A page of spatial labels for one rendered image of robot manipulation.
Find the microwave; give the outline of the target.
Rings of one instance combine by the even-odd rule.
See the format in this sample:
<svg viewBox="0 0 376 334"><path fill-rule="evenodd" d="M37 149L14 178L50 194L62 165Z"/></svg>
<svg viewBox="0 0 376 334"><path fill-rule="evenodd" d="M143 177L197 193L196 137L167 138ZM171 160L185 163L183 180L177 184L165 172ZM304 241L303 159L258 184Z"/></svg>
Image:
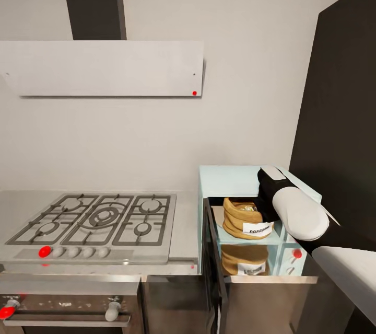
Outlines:
<svg viewBox="0 0 376 334"><path fill-rule="evenodd" d="M200 165L198 168L198 208L203 248L208 318L206 334L225 334L228 296L221 267L217 242L297 243L285 230L282 220L275 221L273 231L264 239L236 238L227 233L222 224L225 220L225 197L258 197L257 174L262 166ZM276 165L292 183L321 204L322 196L291 174Z"/></svg>

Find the popcorn bag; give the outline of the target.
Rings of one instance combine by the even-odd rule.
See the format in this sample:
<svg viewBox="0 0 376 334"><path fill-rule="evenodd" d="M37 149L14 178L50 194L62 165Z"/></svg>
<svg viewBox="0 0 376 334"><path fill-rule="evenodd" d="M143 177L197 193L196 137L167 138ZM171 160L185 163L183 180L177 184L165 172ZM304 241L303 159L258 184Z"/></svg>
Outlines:
<svg viewBox="0 0 376 334"><path fill-rule="evenodd" d="M274 222L267 223L255 209L253 197L225 197L223 228L236 238L264 239L273 231Z"/></svg>

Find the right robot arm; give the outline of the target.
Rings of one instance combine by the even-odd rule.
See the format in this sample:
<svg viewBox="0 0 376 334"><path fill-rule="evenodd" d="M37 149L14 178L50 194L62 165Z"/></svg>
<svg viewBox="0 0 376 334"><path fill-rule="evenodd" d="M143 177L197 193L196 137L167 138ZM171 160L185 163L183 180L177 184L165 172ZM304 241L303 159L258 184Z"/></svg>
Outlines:
<svg viewBox="0 0 376 334"><path fill-rule="evenodd" d="M282 220L287 233L376 326L376 241L339 225L276 166L259 170L253 202L264 221Z"/></svg>

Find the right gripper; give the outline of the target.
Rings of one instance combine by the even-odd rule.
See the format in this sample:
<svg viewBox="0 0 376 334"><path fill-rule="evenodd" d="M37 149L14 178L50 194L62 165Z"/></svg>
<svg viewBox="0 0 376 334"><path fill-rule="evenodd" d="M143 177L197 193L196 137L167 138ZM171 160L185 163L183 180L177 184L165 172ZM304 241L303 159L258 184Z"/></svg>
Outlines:
<svg viewBox="0 0 376 334"><path fill-rule="evenodd" d="M270 202L262 200L260 196L254 197L253 202L256 205L256 210L258 210L263 215L264 221L271 223L280 220L279 215Z"/></svg>

